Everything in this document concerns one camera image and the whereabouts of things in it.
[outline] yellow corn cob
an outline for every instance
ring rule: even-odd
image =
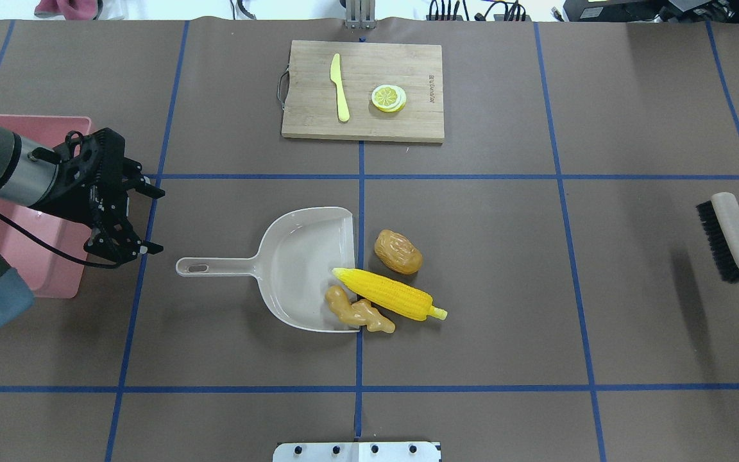
[[[335,268],[332,274],[358,295],[401,316],[423,321],[426,316],[446,319],[446,312],[432,306],[432,297],[415,287],[363,269]]]

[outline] toy lemon slice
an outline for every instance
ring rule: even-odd
[[[407,93],[396,85],[379,85],[372,91],[372,103],[385,113],[396,113],[407,104]]]

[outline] yellow toy knife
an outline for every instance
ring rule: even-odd
[[[346,96],[344,96],[344,85],[341,84],[341,54],[335,53],[332,64],[329,65],[329,80],[335,84],[336,100],[338,102],[338,120],[346,122],[350,120],[350,109],[346,107]]]

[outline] wooden cutting board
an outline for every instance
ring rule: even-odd
[[[332,56],[341,54],[341,79],[350,120],[338,121]],[[440,45],[367,44],[294,40],[290,87],[281,134],[323,140],[443,143],[443,59]],[[398,113],[370,101],[382,84],[407,92]]]

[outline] ginger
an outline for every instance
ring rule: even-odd
[[[366,325],[370,332],[378,330],[383,330],[388,334],[395,332],[395,324],[382,316],[378,309],[374,308],[365,298],[350,304],[344,289],[332,286],[327,289],[325,299],[329,304],[329,309],[338,316],[338,321],[344,324]]]

